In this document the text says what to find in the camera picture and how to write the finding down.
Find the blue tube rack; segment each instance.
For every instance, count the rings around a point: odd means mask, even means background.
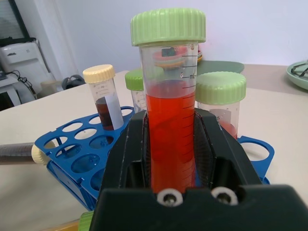
[[[117,130],[107,131],[101,123],[93,124],[91,121],[98,117],[98,114],[93,114],[64,124],[35,141],[35,145],[51,159],[47,164],[48,171],[88,210],[95,208],[109,151],[134,114],[133,107],[121,107],[121,110],[126,109],[131,113],[123,116],[124,125]],[[82,126],[63,131],[76,123]],[[95,129],[95,134],[76,139],[77,134],[88,129]],[[45,145],[51,141],[56,147],[46,148]]]

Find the rack hole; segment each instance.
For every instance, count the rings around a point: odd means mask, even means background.
[[[121,109],[121,111],[122,111],[122,116],[127,116],[132,112],[131,109]]]
[[[59,147],[60,145],[64,144],[66,141],[67,141],[67,137],[65,136],[55,137],[52,140],[48,141],[44,145],[44,148],[50,149],[54,147]]]
[[[62,129],[62,131],[64,131],[64,132],[75,131],[78,128],[80,128],[81,126],[82,126],[82,123],[80,123],[80,122],[72,123],[72,124],[69,124],[69,125],[65,126]]]
[[[261,145],[255,143],[242,143],[241,145],[251,161],[264,160],[269,156],[268,150]]]
[[[65,148],[62,148],[56,155],[56,158],[59,159],[68,159],[75,155],[77,155],[81,151],[81,145],[80,144],[73,144],[70,146],[67,146]]]
[[[89,124],[99,124],[100,122],[100,117],[97,115],[94,118],[90,119]]]
[[[91,187],[96,191],[99,191],[101,188],[104,172],[105,168],[99,170],[93,175],[93,177],[90,180]]]
[[[103,135],[103,136],[99,136],[93,139],[89,145],[91,148],[100,149],[103,147],[107,147],[109,144],[112,143],[112,141],[114,141],[114,138],[112,136]]]
[[[84,129],[84,130],[78,132],[75,135],[75,139],[77,139],[77,140],[84,140],[84,139],[87,139],[87,138],[93,136],[95,133],[96,133],[96,129],[95,128]]]
[[[99,163],[100,158],[95,154],[82,156],[72,163],[72,171],[75,173],[84,173],[94,169]]]

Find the cream cap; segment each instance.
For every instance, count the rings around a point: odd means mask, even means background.
[[[45,146],[46,148],[55,147],[52,141],[47,143]],[[33,161],[37,164],[46,165],[50,161],[50,158],[46,156],[46,154],[42,152],[42,150],[39,149],[35,144],[32,146],[31,156],[32,156]]]
[[[90,67],[82,72],[86,83],[99,83],[115,76],[114,67],[110,64]]]

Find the orange-red liquid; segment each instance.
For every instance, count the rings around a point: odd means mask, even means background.
[[[155,87],[159,91],[162,89],[159,85]],[[147,95],[146,99],[150,127],[151,187],[155,193],[166,188],[184,193],[195,182],[194,93],[172,99]]]
[[[230,135],[232,135],[235,139],[237,139],[237,130],[232,124],[226,123],[222,120],[220,120],[219,123]]]

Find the light green lid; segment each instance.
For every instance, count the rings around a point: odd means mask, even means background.
[[[80,217],[79,220],[79,226],[78,226],[78,231],[89,231],[92,217],[93,217],[93,212],[87,212],[83,213]]]
[[[205,42],[205,14],[192,8],[164,8],[134,16],[130,23],[131,44],[165,41]]]
[[[142,69],[127,72],[125,82],[128,90],[143,90]]]
[[[211,72],[197,77],[196,101],[204,104],[230,104],[246,96],[246,78],[234,72]]]

